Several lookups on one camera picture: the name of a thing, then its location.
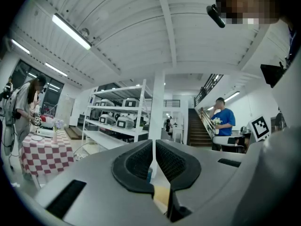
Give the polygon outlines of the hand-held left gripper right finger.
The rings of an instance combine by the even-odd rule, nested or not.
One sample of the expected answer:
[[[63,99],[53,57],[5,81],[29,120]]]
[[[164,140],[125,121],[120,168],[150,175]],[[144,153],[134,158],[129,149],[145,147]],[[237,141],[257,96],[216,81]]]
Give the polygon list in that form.
[[[177,226],[234,226],[234,215],[261,151],[246,154],[156,141],[156,160],[170,183],[167,218]]]

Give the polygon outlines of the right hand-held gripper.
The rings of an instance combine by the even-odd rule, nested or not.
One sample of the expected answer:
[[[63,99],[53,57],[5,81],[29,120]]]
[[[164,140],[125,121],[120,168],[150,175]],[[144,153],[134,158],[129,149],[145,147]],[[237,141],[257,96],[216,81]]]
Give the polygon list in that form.
[[[301,127],[265,140],[234,226],[294,226],[301,219]]]

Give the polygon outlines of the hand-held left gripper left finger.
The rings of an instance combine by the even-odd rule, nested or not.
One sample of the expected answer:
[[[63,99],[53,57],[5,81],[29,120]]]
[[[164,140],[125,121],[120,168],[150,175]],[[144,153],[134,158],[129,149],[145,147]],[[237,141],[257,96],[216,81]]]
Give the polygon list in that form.
[[[52,179],[35,200],[72,226],[166,226],[147,181],[152,160],[151,140],[95,153]]]

